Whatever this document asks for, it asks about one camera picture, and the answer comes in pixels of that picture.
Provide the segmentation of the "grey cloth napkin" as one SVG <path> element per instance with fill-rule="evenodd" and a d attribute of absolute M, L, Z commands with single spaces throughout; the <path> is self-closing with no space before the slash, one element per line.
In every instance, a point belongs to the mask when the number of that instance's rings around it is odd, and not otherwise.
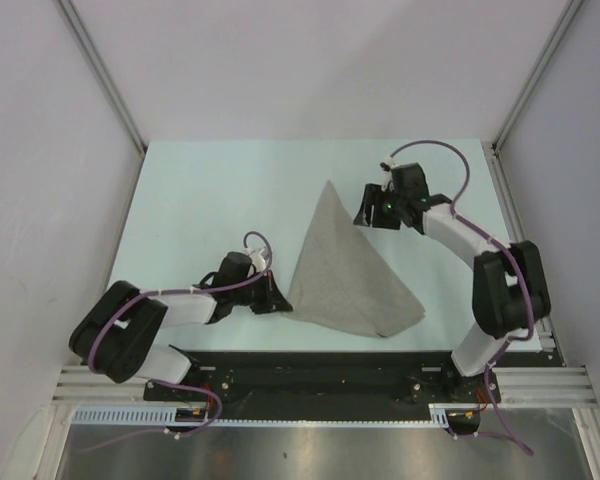
<path fill-rule="evenodd" d="M 391 338 L 425 308 L 352 223 L 330 182 L 319 197 L 289 287 L 293 320 L 347 334 Z"/>

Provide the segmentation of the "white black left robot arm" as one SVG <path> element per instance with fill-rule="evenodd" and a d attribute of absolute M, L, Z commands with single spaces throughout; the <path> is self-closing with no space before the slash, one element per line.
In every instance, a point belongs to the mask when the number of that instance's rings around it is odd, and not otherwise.
<path fill-rule="evenodd" d="M 291 312 L 271 265 L 268 249 L 248 249 L 228 253 L 217 270 L 187 289 L 142 292 L 116 281 L 71 333 L 69 348 L 92 372 L 115 383 L 134 376 L 161 380 L 177 398 L 190 399 L 200 390 L 201 376 L 186 354 L 155 343 L 158 332 L 216 324 L 236 307 L 255 315 Z"/>

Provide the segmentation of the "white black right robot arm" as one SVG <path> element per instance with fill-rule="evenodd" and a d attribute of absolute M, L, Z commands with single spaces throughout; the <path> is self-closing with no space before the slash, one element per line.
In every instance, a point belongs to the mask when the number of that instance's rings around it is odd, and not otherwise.
<path fill-rule="evenodd" d="M 450 250 L 472 271 L 475 320 L 452 351 L 454 368 L 441 376 L 443 393 L 464 401 L 477 389 L 475 375 L 497 362 L 513 342 L 533 337 L 536 321 L 551 310 L 538 247 L 531 241 L 506 243 L 459 213 L 456 202 L 429 192 L 417 163 L 380 164 L 387 178 L 364 187 L 357 226 L 398 230 L 405 226 Z"/>

